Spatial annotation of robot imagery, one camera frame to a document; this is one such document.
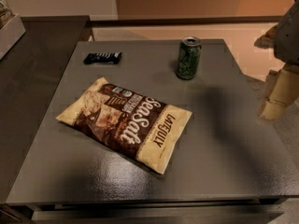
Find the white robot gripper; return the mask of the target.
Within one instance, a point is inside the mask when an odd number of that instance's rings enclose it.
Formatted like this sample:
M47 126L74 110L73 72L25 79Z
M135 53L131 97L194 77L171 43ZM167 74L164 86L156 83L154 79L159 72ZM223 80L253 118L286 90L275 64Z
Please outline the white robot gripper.
M282 17L278 26L273 26L256 39L254 46L260 49L274 47L275 57L286 63L279 71L269 71L259 108L262 119L279 119L286 108L299 98L299 0Z

